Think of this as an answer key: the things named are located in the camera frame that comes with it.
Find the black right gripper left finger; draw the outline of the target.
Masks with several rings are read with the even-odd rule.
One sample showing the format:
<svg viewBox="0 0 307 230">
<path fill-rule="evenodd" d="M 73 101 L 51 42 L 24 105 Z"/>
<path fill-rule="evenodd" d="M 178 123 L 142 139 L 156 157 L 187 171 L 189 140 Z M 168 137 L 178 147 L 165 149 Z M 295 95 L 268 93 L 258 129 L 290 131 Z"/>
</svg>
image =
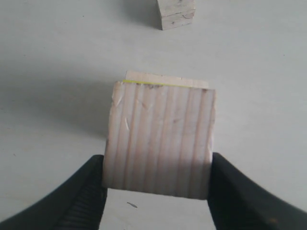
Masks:
<svg viewBox="0 0 307 230">
<path fill-rule="evenodd" d="M 57 189 L 2 221 L 2 230 L 97 230 L 107 189 L 102 186 L 103 156 L 92 156 Z"/>
</svg>

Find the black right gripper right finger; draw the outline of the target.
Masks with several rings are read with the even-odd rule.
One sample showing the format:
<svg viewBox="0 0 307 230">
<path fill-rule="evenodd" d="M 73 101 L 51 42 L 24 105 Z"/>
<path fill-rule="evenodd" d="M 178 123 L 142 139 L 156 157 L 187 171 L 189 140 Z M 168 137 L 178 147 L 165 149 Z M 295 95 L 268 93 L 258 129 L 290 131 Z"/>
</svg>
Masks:
<svg viewBox="0 0 307 230">
<path fill-rule="evenodd" d="M 213 153 L 208 205 L 218 230 L 306 230 L 307 213 L 271 194 Z"/>
</svg>

